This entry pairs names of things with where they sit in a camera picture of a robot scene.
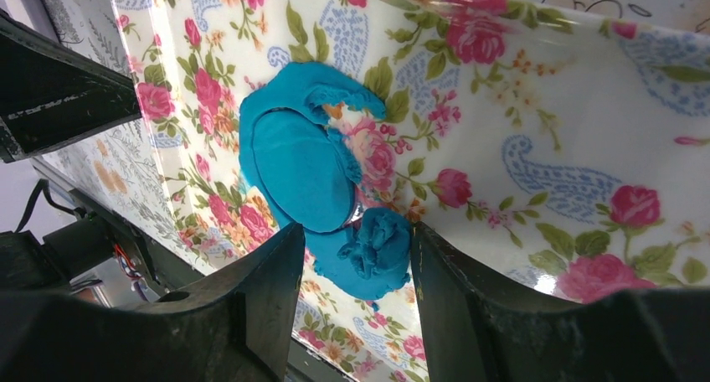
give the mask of blue clay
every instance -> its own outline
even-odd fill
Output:
[[[386,209],[366,210],[357,233],[342,227],[362,174],[344,136],[325,126],[322,105],[341,102],[385,116],[375,94],[337,70],[288,64],[242,102],[239,162],[280,227],[303,224],[316,273],[353,297],[377,300],[409,281],[411,227]]]

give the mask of floral pattern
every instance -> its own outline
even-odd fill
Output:
[[[364,205],[426,221],[501,272],[512,275],[498,258],[518,258],[514,270],[537,278],[524,282],[547,277],[549,292],[570,300],[710,282],[708,212],[674,192],[704,191],[702,177],[678,177],[698,174],[702,156],[689,147],[710,135],[700,105],[704,39],[521,0],[113,3],[169,195],[175,251],[208,271],[277,229],[239,170],[239,103],[287,63],[320,61],[386,105],[383,120],[345,104],[322,107],[362,169]],[[692,59],[657,68],[647,59],[649,34],[672,36]],[[609,88],[616,71],[629,89]],[[669,105],[659,101],[669,96],[697,115],[666,120]],[[664,152],[672,166],[646,170],[648,152]],[[113,194],[130,190],[111,168],[92,165]],[[486,244],[471,244],[472,235]],[[315,259],[306,253],[294,336],[353,378],[427,381],[412,283],[360,302],[317,276]]]

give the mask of tray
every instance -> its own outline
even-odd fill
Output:
[[[207,267],[275,233],[240,176],[238,107],[293,59],[386,100],[382,123],[327,108],[363,201],[575,301],[710,282],[702,35],[519,0],[112,1],[176,227]],[[355,379],[428,380],[411,284],[361,302],[312,266],[295,336]]]

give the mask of black cable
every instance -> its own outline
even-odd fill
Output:
[[[52,195],[49,193],[49,181],[44,178],[41,178],[39,181],[37,181],[37,185],[34,186],[32,193],[29,195],[27,206],[25,206],[24,208],[23,217],[20,219],[20,224],[15,230],[15,233],[19,233],[20,231],[22,231],[29,222],[29,219],[32,217],[32,212],[34,212],[34,206],[37,205],[37,199],[39,198],[40,192],[44,193],[44,198],[47,199],[47,203],[49,204],[49,206],[52,206],[57,210],[65,212],[66,214],[71,214],[72,216],[76,214],[74,210],[65,208],[64,206],[54,202],[54,200],[52,199]]]

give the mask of floral tablecloth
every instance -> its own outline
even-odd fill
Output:
[[[666,214],[661,212],[658,193],[653,188],[625,185],[612,176],[585,168],[574,171],[561,168],[569,177],[583,178],[590,174],[607,177],[610,186],[602,193],[605,201],[594,206],[592,213],[570,214],[562,205],[557,207],[557,213],[582,216],[583,224],[591,224],[585,220],[596,216],[594,222],[598,217],[603,227],[590,226],[592,228],[571,235],[569,230],[537,220],[548,210],[543,206],[550,208],[550,199],[555,197],[536,189],[530,172],[545,166],[536,167],[540,163],[531,161],[540,156],[531,154],[532,145],[525,137],[507,139],[502,150],[510,153],[504,162],[518,186],[513,192],[521,189],[529,194],[524,200],[515,197],[516,194],[480,199],[479,194],[472,192],[467,175],[453,168],[423,179],[430,167],[429,163],[425,166],[423,159],[408,160],[409,165],[394,176],[388,163],[395,157],[438,149],[447,137],[454,137],[461,108],[455,104],[456,92],[451,92],[454,75],[450,68],[458,59],[487,65],[497,62],[505,49],[502,44],[495,44],[495,39],[487,40],[493,44],[472,49],[457,43],[465,41],[465,28],[454,26],[450,30],[444,24],[427,23],[428,16],[413,15],[409,19],[415,30],[392,28],[390,33],[383,34],[384,38],[401,44],[393,61],[376,59],[371,66],[363,64],[367,51],[358,51],[353,46],[366,45],[368,32],[373,28],[372,23],[363,21],[357,9],[365,9],[376,3],[375,0],[332,0],[325,7],[318,7],[318,13],[309,13],[302,5],[299,8],[287,0],[112,0],[116,14],[111,11],[110,0],[45,1],[65,45],[134,77],[136,93],[151,128],[148,132],[143,121],[135,121],[47,155],[45,159],[204,274],[247,254],[275,232],[273,218],[265,215],[269,211],[263,198],[240,177],[233,165],[239,152],[237,107],[241,99],[260,87],[261,82],[267,81],[273,71],[289,59],[329,59],[345,72],[362,70],[365,84],[387,95],[388,105],[396,108],[402,105],[402,90],[413,78],[402,81],[400,77],[407,76],[406,70],[393,73],[390,62],[394,62],[398,54],[404,59],[419,41],[426,42],[427,49],[441,52],[435,57],[442,57],[434,64],[421,57],[418,61],[413,59],[414,66],[410,68],[413,73],[425,68],[427,77],[441,80],[433,95],[412,98],[411,105],[427,108],[429,115],[412,117],[414,128],[411,130],[400,124],[407,111],[400,112],[402,118],[394,118],[397,121],[383,124],[367,120],[352,127],[339,124],[353,140],[367,136],[370,142],[389,146],[381,152],[374,149],[374,156],[369,155],[379,159],[370,162],[366,174],[372,181],[370,186],[378,191],[374,198],[396,203],[396,209],[414,221],[427,215],[424,202],[435,196],[442,207],[461,209],[460,213],[456,210],[447,213],[464,215],[473,227],[502,231],[498,234],[501,239],[486,241],[493,245],[521,246],[523,240],[514,230],[527,225],[547,244],[542,250],[529,257],[520,256],[522,261],[508,260],[507,256],[496,252],[482,253],[485,256],[482,260],[498,263],[499,270],[541,291],[553,292],[555,284],[561,282],[566,286],[562,293],[580,301],[592,301],[610,291],[606,289],[619,286],[672,284],[677,277],[667,271],[671,266],[675,274],[683,274],[690,283],[702,280],[707,274],[704,265],[707,261],[702,256],[701,260],[691,261],[692,256],[684,254],[682,261],[675,261],[675,256],[668,257],[670,249],[663,245],[646,252],[650,270],[665,269],[665,272],[649,273],[660,277],[654,281],[638,277],[627,265],[630,258],[606,253],[610,235],[624,236],[630,244],[632,239],[645,238],[640,236],[643,234],[640,230],[646,232],[660,225]],[[411,7],[411,1],[431,2],[391,0],[391,3]],[[703,15],[710,16],[710,11],[703,13],[702,0],[535,1],[701,32],[705,31]],[[271,12],[266,9],[269,4],[285,9]],[[234,17],[221,22],[224,26],[212,25],[214,17],[210,17],[210,10],[214,12],[215,8],[224,6],[232,10]],[[515,16],[514,12],[508,12],[510,8],[505,1],[503,8]],[[555,18],[543,20],[565,29]],[[599,24],[593,33],[602,33],[601,37],[633,39],[636,35],[636,26],[628,23],[599,21]],[[275,36],[283,34],[284,29],[293,38],[288,45],[281,45]],[[128,46],[128,55],[121,47],[119,34]],[[419,40],[431,34],[438,34],[438,39]],[[453,49],[441,49],[442,41],[453,45]],[[231,48],[235,43],[248,44],[250,49],[263,53],[270,68],[263,71],[264,63],[242,59],[239,50]],[[519,68],[521,73],[526,70],[523,74],[530,71],[547,76],[570,64],[570,61],[552,58],[537,62],[528,54],[525,49],[516,49],[507,56],[510,62],[496,64],[498,70]],[[540,107],[539,95],[533,92],[531,85],[523,84],[525,76],[516,78],[521,82],[516,87],[506,87],[516,80],[497,82],[498,75],[501,74],[486,67],[486,73],[477,78],[476,86],[471,84],[471,92],[490,88],[502,113],[505,111],[509,125],[518,129],[523,119],[525,124],[531,121],[529,117],[520,116],[520,112],[528,106]],[[520,95],[525,98],[518,99],[519,91],[527,93]],[[347,108],[341,106],[331,107],[328,113],[333,120],[348,115]],[[544,131],[540,140],[546,141],[553,151],[561,151],[563,144],[555,131],[557,117],[549,111],[542,114],[537,111],[535,119]],[[708,140],[682,134],[675,143],[700,148],[708,144]],[[377,143],[368,146],[376,147]],[[390,179],[391,183],[385,185],[385,180]],[[678,235],[671,247],[673,252],[686,245],[696,248],[707,245],[710,237],[707,237],[706,226],[691,221],[673,225],[677,229],[674,235]],[[388,294],[374,305],[343,294],[327,279],[315,275],[313,261],[314,258],[306,255],[295,336],[355,379],[428,380],[412,285]],[[550,276],[560,274],[559,279]]]

